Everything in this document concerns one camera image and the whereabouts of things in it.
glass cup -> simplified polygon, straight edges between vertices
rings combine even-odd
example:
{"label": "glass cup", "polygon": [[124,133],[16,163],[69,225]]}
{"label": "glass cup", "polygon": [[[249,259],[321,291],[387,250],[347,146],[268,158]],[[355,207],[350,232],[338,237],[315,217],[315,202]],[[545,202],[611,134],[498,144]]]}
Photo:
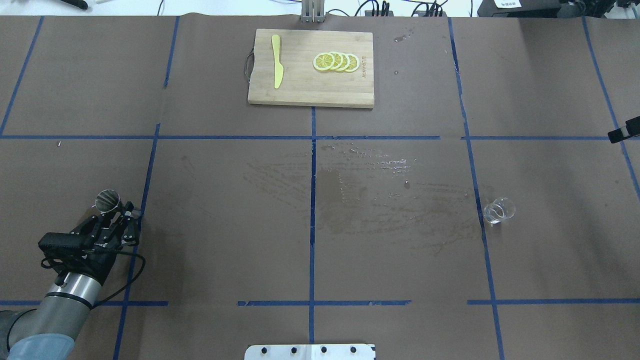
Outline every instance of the glass cup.
{"label": "glass cup", "polygon": [[490,224],[499,224],[512,218],[515,212],[516,206],[513,204],[513,201],[506,197],[499,197],[484,207],[483,216]]}

blue tape line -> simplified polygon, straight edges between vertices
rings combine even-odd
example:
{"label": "blue tape line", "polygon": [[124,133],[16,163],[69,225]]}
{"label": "blue tape line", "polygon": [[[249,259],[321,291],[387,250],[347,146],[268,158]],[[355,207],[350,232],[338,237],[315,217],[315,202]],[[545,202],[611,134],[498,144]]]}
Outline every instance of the blue tape line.
{"label": "blue tape line", "polygon": [[593,46],[591,45],[591,36],[589,35],[589,29],[587,28],[587,18],[584,16],[582,17],[582,27],[584,28],[584,35],[587,38],[587,45],[589,46],[589,52],[591,53],[591,60],[593,61],[593,66],[596,69],[596,75],[598,76],[598,81],[600,82],[600,87],[602,88],[604,99],[607,101],[609,114],[611,114],[611,118],[613,119],[613,125],[617,129],[619,126],[618,126],[618,121],[616,120],[616,114],[613,112],[613,106],[611,106],[609,93],[607,92],[606,86],[604,86],[604,80],[602,79],[602,74],[600,73],[600,67],[598,66],[598,61],[596,60],[596,54],[593,51]]}
{"label": "blue tape line", "polygon": [[238,306],[309,306],[307,300],[239,301]]}
{"label": "blue tape line", "polygon": [[[107,301],[102,306],[124,306],[124,301]],[[168,301],[129,301],[127,307],[166,307]]]}
{"label": "blue tape line", "polygon": [[[151,184],[151,173],[153,172],[154,161],[156,160],[156,147],[157,147],[159,135],[160,135],[160,124],[156,124],[156,132],[154,134],[154,143],[151,146],[151,155],[149,156],[149,165],[147,167],[147,178],[145,180],[145,189],[144,189],[144,192],[142,193],[142,204],[140,206],[140,212],[142,213],[142,217],[140,218],[140,220],[142,220],[142,218],[145,216],[145,210],[147,208],[147,198],[149,193],[149,186]],[[142,221],[138,222],[138,227],[140,229],[142,228]],[[132,252],[134,254],[137,254],[138,247],[134,247]],[[135,269],[135,266],[136,266],[136,258],[132,256],[131,262],[129,263],[129,275],[127,276],[127,282],[131,282],[131,279],[133,278],[133,270]],[[116,345],[113,351],[113,360],[118,360],[118,357],[120,356],[120,345],[122,344],[122,334],[124,332],[124,324],[127,319],[127,308],[129,307],[130,292],[131,292],[131,287],[128,287],[124,291],[124,301],[122,304],[122,312],[120,313],[120,324],[118,325],[118,336],[116,337]]]}
{"label": "blue tape line", "polygon": [[175,49],[175,38],[178,35],[178,25],[180,24],[180,17],[175,17],[175,25],[173,25],[173,37],[171,39],[171,50],[169,50],[169,61],[166,63],[166,75],[164,77],[164,87],[169,85],[169,74],[171,73],[171,62],[173,62],[173,50]]}
{"label": "blue tape line", "polygon": [[0,306],[38,306],[39,300],[0,300]]}
{"label": "blue tape line", "polygon": [[27,65],[29,64],[29,59],[31,58],[31,53],[33,53],[33,48],[36,46],[36,40],[38,40],[38,35],[40,34],[40,28],[42,28],[43,21],[44,21],[44,16],[41,16],[40,21],[38,21],[38,27],[36,28],[36,32],[35,34],[33,34],[33,39],[31,39],[31,45],[29,46],[29,51],[27,52],[27,56],[24,59],[24,63],[22,63],[22,69],[20,69],[18,80],[15,82],[15,87],[13,88],[13,93],[11,94],[9,105],[6,107],[6,112],[4,113],[2,125],[0,125],[0,135],[4,133],[4,127],[6,126],[7,120],[9,120],[9,114],[11,113],[11,108],[13,107],[15,96],[18,94],[18,89],[20,88],[20,84],[22,83],[22,77],[24,76],[24,71],[27,69]]}
{"label": "blue tape line", "polygon": [[152,135],[1,135],[14,140],[151,140]]}
{"label": "blue tape line", "polygon": [[311,137],[317,138],[316,136],[316,107],[311,107]]}
{"label": "blue tape line", "polygon": [[[239,301],[238,306],[309,306],[306,300]],[[314,300],[314,306],[407,306],[411,300]]]}
{"label": "blue tape line", "polygon": [[161,140],[311,140],[311,136],[273,135],[162,135]]}
{"label": "blue tape line", "polygon": [[311,107],[311,209],[309,229],[309,343],[315,342],[316,301],[316,107]]}
{"label": "blue tape line", "polygon": [[[41,300],[0,300],[0,306],[38,306]],[[122,306],[124,301],[107,301],[102,306]],[[168,301],[130,301],[129,306],[169,306]]]}
{"label": "blue tape line", "polygon": [[[458,63],[458,54],[456,52],[456,41],[453,35],[453,24],[451,22],[451,18],[447,18],[449,22],[449,36],[451,38],[451,53],[453,55],[453,63],[456,69],[456,81],[458,83],[458,97],[460,98],[460,111],[462,113],[462,118],[464,120],[465,125],[465,136],[469,137],[469,124],[467,121],[467,111],[465,110],[465,105],[462,101],[462,80],[460,79],[460,66]],[[467,139],[467,152],[469,156],[469,163],[471,166],[471,178],[473,179],[474,184],[474,193],[476,195],[476,210],[478,214],[478,221],[480,222],[480,228],[482,230],[482,243],[484,247],[484,265],[486,267],[486,276],[489,282],[489,294],[491,295],[491,299],[495,300],[495,288],[493,287],[493,273],[491,270],[491,259],[489,257],[489,246],[486,242],[486,231],[484,230],[484,218],[482,215],[482,205],[480,203],[480,192],[478,190],[477,176],[476,176],[476,164],[474,161],[474,153],[471,147],[471,140]],[[504,360],[504,347],[502,346],[502,331],[500,330],[500,320],[498,316],[498,307],[496,305],[492,306],[493,310],[493,325],[495,327],[495,337],[498,344],[498,353],[500,355],[500,360]]]}
{"label": "blue tape line", "polygon": [[151,173],[154,169],[154,161],[156,160],[156,147],[160,137],[160,124],[156,124],[156,132],[154,133],[154,143],[151,145],[151,155],[149,156],[149,165],[147,166],[147,178],[145,180],[145,189],[142,193],[142,203],[140,204],[140,212],[145,216],[147,209],[147,196],[149,195],[149,186],[151,185]]}
{"label": "blue tape line", "polygon": [[407,306],[411,300],[317,300],[316,306]]}
{"label": "blue tape line", "polygon": [[467,305],[640,304],[640,298],[468,300]]}
{"label": "blue tape line", "polygon": [[[596,75],[598,75],[598,80],[600,82],[600,87],[602,88],[602,93],[604,94],[604,99],[607,101],[607,107],[609,108],[609,114],[611,115],[613,126],[617,129],[620,126],[618,125],[616,114],[613,112],[613,105],[611,105],[607,87],[604,85],[604,80],[602,79],[602,74],[600,73],[600,67],[598,66],[598,60],[596,59],[596,53],[593,51],[593,45],[591,45],[591,36],[589,35],[589,28],[587,27],[587,18],[584,16],[582,17],[582,27],[584,28],[584,36],[587,38],[587,45],[589,46],[589,52],[591,53],[593,67],[596,69]],[[640,186],[638,185],[636,172],[634,171],[634,167],[631,164],[631,159],[629,159],[627,146],[624,142],[620,142],[620,147],[622,148],[622,153],[624,154],[625,161],[627,162],[627,168],[629,169],[629,174],[631,175],[631,181],[633,182],[634,188],[636,189],[636,196],[638,200],[640,200]]]}
{"label": "blue tape line", "polygon": [[462,140],[607,140],[607,136],[463,136]]}
{"label": "blue tape line", "polygon": [[417,136],[378,136],[378,135],[321,135],[316,136],[318,140],[440,140],[439,136],[417,135]]}

paper label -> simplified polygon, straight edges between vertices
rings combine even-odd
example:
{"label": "paper label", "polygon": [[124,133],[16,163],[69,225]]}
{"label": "paper label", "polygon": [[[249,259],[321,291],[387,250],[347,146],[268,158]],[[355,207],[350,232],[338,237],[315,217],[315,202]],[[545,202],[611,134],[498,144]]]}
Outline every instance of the paper label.
{"label": "paper label", "polygon": [[520,0],[493,0],[498,9],[521,8]]}

cutting board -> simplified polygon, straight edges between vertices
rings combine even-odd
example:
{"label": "cutting board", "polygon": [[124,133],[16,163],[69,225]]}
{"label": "cutting board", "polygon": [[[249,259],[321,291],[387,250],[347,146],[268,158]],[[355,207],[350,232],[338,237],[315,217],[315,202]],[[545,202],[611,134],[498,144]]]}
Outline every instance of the cutting board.
{"label": "cutting board", "polygon": [[[280,63],[284,66],[282,84],[277,89],[273,86],[274,34],[280,35]],[[316,70],[316,55],[329,51],[358,56],[360,68],[350,73]],[[258,29],[253,53],[250,104],[373,108],[372,33]]]}

cutting board handle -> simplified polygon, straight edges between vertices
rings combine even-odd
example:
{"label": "cutting board handle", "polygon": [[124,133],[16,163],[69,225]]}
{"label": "cutting board handle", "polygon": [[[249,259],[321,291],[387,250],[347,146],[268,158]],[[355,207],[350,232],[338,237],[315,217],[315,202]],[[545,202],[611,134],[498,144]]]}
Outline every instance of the cutting board handle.
{"label": "cutting board handle", "polygon": [[[251,64],[251,71],[249,71],[249,59],[253,58],[253,63]],[[253,72],[253,65],[255,64],[255,56],[253,55],[253,49],[249,52],[249,55],[246,56],[246,60],[244,61],[244,76],[246,77],[246,81],[248,83],[251,82],[251,73]]]}

